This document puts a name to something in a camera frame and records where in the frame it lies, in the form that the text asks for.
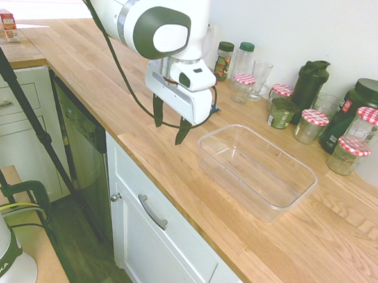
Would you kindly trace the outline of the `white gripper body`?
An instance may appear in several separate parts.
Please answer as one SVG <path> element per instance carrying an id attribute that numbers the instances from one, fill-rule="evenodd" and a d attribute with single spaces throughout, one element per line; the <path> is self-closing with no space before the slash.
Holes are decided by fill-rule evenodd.
<path id="1" fill-rule="evenodd" d="M 148 62 L 145 85 L 164 103 L 192 125 L 199 125 L 210 115 L 212 92 L 209 87 L 198 91 L 168 83 L 160 74 L 160 61 Z"/>

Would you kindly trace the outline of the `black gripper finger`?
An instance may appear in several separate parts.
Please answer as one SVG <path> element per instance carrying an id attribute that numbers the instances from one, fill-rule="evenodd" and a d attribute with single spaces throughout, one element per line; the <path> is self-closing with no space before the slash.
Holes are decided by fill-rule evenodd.
<path id="1" fill-rule="evenodd" d="M 153 111 L 154 122 L 156 127 L 161 127 L 163 124 L 163 105 L 164 102 L 156 94 L 153 95 Z"/>
<path id="2" fill-rule="evenodd" d="M 181 117 L 180 126 L 175 138 L 175 145 L 180 145 L 184 141 L 191 128 L 192 124 L 184 117 Z"/>

